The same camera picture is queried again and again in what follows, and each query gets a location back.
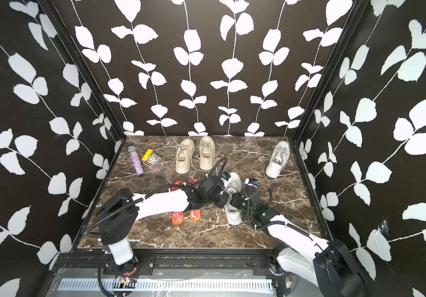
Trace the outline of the beige lace sneaker one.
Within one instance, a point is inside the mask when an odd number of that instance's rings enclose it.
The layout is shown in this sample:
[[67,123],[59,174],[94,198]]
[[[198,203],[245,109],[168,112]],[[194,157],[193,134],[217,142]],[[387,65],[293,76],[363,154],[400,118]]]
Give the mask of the beige lace sneaker one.
[[183,139],[176,146],[175,171],[178,174],[189,172],[194,152],[194,142],[192,139]]
[[201,170],[211,170],[215,164],[215,143],[210,136],[203,136],[199,145],[199,166]]

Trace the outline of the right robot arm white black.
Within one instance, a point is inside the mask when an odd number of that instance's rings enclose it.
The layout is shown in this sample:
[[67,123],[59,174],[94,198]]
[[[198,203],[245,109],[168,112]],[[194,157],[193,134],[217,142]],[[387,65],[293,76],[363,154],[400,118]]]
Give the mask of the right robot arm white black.
[[245,216],[245,222],[287,247],[273,255],[277,274],[299,275],[320,290],[324,297],[363,297],[367,281],[364,273],[339,240],[328,241],[310,234],[266,206],[254,183],[228,186],[228,206]]

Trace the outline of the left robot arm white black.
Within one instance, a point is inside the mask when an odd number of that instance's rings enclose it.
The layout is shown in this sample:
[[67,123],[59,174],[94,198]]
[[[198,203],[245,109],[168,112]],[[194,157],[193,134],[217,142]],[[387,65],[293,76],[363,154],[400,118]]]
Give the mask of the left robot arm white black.
[[122,266],[134,259],[129,233],[135,222],[154,215],[199,210],[210,204],[222,208],[227,176],[223,170],[228,158],[221,158],[207,176],[187,184],[164,184],[149,194],[133,194],[128,188],[119,190],[97,212],[95,223],[88,226],[85,236],[97,236],[110,259]]

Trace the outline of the red orange insole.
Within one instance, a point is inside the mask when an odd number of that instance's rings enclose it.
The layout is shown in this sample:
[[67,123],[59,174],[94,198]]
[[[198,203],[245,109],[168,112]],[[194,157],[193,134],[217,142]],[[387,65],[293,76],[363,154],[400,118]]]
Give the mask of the red orange insole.
[[[177,181],[174,183],[175,185],[184,184],[182,181]],[[178,187],[171,188],[171,191],[178,190]],[[181,225],[184,222],[184,212],[172,212],[172,224],[173,225]]]

